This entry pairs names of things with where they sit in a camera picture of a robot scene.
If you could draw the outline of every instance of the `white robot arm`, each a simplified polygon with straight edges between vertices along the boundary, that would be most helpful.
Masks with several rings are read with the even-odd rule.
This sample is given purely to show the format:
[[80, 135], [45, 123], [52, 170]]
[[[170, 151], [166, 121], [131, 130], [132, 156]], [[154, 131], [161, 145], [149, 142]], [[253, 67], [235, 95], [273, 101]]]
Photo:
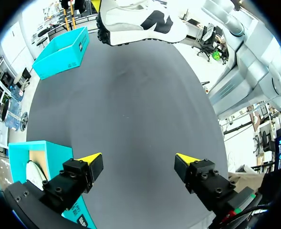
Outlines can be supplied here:
[[281, 111], [281, 47], [273, 34], [230, 0], [206, 0], [202, 10], [224, 25], [229, 61], [208, 96], [219, 119], [270, 101]]

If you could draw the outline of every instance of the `gray mat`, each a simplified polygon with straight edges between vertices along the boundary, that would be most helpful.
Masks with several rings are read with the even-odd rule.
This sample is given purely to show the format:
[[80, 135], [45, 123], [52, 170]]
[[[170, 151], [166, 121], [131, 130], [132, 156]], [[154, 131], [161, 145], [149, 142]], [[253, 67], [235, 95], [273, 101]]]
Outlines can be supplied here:
[[173, 45], [122, 47], [90, 35], [82, 65], [40, 81], [27, 140], [73, 148], [74, 158], [103, 153], [89, 194], [99, 229], [183, 229], [208, 215], [174, 171], [175, 153], [209, 158], [227, 176], [213, 108]]

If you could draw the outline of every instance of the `cyan cardboard box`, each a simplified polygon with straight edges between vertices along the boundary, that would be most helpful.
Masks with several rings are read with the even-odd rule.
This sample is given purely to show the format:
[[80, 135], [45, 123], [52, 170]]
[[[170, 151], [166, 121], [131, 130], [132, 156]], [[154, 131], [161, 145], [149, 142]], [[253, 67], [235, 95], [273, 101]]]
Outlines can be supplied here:
[[[45, 152], [43, 154], [47, 168], [47, 174], [45, 175], [48, 180], [59, 174], [65, 161], [73, 158], [71, 148], [47, 141], [9, 143], [9, 160], [13, 182], [26, 182], [26, 165], [30, 159], [30, 151], [32, 151], [31, 153]], [[63, 212], [62, 216], [85, 227], [96, 229], [82, 196], [78, 198], [70, 210]]]
[[89, 43], [87, 27], [81, 27], [51, 40], [32, 67], [41, 80], [81, 65]]

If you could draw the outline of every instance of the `black shoe sole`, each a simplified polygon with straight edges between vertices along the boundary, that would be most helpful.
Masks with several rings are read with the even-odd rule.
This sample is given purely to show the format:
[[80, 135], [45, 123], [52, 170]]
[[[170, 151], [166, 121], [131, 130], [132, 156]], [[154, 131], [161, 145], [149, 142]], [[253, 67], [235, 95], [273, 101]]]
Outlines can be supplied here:
[[[98, 39], [99, 39], [99, 41], [101, 41], [103, 44], [108, 44], [110, 46], [122, 46], [123, 45], [123, 44], [111, 45], [110, 32], [103, 25], [102, 20], [101, 20], [101, 16], [100, 16], [100, 12], [97, 15], [96, 21], [97, 21], [97, 27], [98, 27]], [[158, 39], [153, 39], [153, 38], [148, 38], [147, 40], [166, 42], [166, 41], [163, 41], [163, 40], [158, 40]], [[179, 42], [166, 42], [166, 43], [176, 44], [176, 43], [179, 43]]]

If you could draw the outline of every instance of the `black logo on sneaker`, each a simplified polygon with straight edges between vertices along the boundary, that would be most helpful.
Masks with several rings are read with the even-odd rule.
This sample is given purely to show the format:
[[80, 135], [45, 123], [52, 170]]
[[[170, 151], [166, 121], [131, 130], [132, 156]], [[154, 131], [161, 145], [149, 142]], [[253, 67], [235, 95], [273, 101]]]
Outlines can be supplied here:
[[166, 23], [164, 20], [164, 13], [155, 10], [151, 15], [141, 24], [141, 26], [144, 28], [144, 30], [150, 29], [153, 25], [156, 24], [156, 27], [154, 31], [160, 32], [160, 33], [168, 33], [173, 25], [173, 22], [170, 18], [168, 17]]

